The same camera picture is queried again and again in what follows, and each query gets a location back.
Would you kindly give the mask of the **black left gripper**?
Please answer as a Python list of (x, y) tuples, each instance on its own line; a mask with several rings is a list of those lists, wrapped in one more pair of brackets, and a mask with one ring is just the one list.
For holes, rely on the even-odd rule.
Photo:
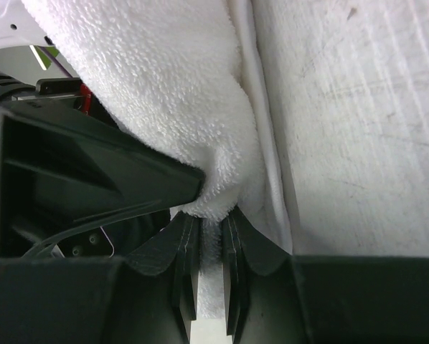
[(81, 115), (78, 77), (0, 72), (0, 257), (193, 202), (204, 174)]

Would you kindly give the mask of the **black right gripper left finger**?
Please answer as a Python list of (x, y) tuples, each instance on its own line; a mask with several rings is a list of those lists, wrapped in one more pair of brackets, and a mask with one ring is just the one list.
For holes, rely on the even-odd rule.
[(0, 259), (0, 343), (188, 343), (200, 226), (177, 214), (127, 258)]

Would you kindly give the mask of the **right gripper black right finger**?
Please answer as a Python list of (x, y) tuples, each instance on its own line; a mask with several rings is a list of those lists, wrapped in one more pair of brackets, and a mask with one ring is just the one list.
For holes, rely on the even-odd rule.
[(292, 255), (239, 209), (222, 253), (235, 343), (429, 343), (429, 258)]

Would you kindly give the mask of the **white towel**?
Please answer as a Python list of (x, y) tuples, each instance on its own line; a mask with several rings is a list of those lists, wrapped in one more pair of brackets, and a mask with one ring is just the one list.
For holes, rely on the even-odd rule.
[(286, 250), (291, 228), (250, 1), (25, 1), (119, 128), (200, 168), (199, 317), (224, 315), (220, 223), (238, 206)]

